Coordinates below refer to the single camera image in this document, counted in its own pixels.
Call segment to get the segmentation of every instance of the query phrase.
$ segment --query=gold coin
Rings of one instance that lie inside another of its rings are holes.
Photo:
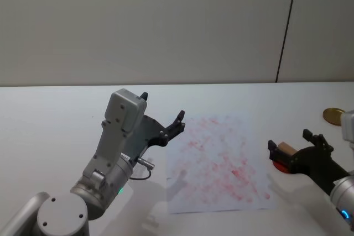
[[[341,125],[341,114],[345,113],[342,109],[328,108],[323,111],[323,118],[334,125]]]

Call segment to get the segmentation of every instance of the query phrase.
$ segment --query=blue led light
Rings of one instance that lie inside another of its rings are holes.
[[[345,218],[349,218],[349,214],[345,210],[342,210],[342,214]]]

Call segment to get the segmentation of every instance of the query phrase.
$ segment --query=gray robot arm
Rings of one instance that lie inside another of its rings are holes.
[[[184,130],[184,111],[166,128],[144,115],[147,97],[146,92],[141,96],[125,89],[114,92],[97,150],[71,193],[37,194],[0,230],[0,236],[89,236],[89,221],[104,214],[137,163],[151,175],[154,165],[142,158],[146,150],[166,146]]]

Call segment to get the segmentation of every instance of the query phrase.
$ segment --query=cable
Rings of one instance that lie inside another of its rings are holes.
[[[149,170],[148,168],[146,168],[149,171],[149,175],[147,177],[144,178],[134,178],[134,177],[130,177],[129,179],[131,180],[136,180],[136,181],[143,181],[143,180],[147,180],[151,177],[151,170]]]

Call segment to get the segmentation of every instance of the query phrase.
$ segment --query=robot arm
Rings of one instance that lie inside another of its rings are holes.
[[[354,149],[354,111],[342,114],[341,124],[343,138]],[[270,140],[269,158],[277,168],[283,168],[287,173],[308,175],[330,196],[331,202],[354,231],[354,176],[333,161],[331,153],[334,149],[322,134],[313,135],[305,129],[303,138],[314,146],[297,151],[285,143],[277,146]]]
[[[37,194],[0,230],[0,236],[89,236],[89,221],[104,214],[137,163],[148,169],[150,177],[154,165],[142,158],[146,150],[166,146],[184,130],[184,111],[166,128],[144,115],[147,98],[146,92],[141,96],[125,89],[114,92],[97,150],[71,193]]]

